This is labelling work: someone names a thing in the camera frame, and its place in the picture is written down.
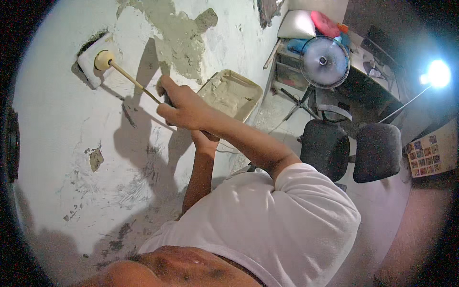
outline hand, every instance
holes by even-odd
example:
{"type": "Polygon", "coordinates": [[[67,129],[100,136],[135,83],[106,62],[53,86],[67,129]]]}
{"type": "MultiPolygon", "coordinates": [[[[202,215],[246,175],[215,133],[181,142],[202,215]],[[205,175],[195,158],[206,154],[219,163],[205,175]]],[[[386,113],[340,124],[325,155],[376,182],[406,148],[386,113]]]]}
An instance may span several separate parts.
{"type": "Polygon", "coordinates": [[[156,110],[158,115],[171,124],[190,130],[204,130],[212,122],[216,110],[206,104],[189,86],[178,86],[167,75],[161,77],[161,86],[175,107],[161,104],[156,110]]]}
{"type": "Polygon", "coordinates": [[[191,138],[196,146],[196,153],[205,153],[215,156],[220,139],[206,131],[192,130],[191,138]]]}

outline office chair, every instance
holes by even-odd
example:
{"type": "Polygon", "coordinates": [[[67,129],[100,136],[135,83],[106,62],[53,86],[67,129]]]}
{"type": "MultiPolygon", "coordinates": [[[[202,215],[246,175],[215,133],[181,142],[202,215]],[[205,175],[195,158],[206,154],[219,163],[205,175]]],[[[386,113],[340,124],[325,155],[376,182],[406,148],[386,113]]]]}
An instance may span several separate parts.
{"type": "MultiPolygon", "coordinates": [[[[322,119],[313,119],[300,137],[300,159],[329,177],[340,180],[348,162],[355,163],[353,178],[357,183],[381,180],[400,171],[402,144],[400,130],[391,124],[368,124],[357,133],[357,153],[350,157],[347,133],[336,123],[350,120],[349,112],[333,105],[316,104],[322,119]]],[[[346,187],[337,184],[346,191],[346,187]]]]}

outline pink cushion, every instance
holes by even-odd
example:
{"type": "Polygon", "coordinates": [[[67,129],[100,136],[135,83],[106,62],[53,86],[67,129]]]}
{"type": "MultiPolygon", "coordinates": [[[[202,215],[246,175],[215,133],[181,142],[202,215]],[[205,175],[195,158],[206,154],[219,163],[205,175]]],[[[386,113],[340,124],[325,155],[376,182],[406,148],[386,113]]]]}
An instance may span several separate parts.
{"type": "Polygon", "coordinates": [[[341,35],[338,26],[332,20],[330,20],[330,18],[328,18],[325,14],[319,11],[312,11],[311,19],[313,20],[316,28],[325,36],[334,38],[341,35]]]}

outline man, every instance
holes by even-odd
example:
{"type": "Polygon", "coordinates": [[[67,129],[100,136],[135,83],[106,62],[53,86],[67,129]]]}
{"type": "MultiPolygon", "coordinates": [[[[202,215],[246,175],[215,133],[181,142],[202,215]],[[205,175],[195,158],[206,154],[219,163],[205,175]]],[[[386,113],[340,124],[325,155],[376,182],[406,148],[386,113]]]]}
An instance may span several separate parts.
{"type": "Polygon", "coordinates": [[[196,146],[182,215],[137,256],[84,286],[325,286],[360,223],[349,197],[273,137],[214,110],[168,76],[161,83],[175,107],[161,104],[157,113],[192,130],[196,146]],[[218,138],[260,169],[210,192],[218,138]]]}

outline white t-shirt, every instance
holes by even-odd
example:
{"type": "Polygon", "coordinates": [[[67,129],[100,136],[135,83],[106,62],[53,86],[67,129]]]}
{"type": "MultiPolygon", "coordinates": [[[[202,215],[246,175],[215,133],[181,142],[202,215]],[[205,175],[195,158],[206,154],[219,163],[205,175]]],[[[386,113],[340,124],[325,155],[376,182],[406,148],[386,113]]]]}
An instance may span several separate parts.
{"type": "Polygon", "coordinates": [[[349,254],[360,214],[309,164],[226,179],[139,250],[197,247],[246,267],[269,287],[325,286],[349,254]]]}

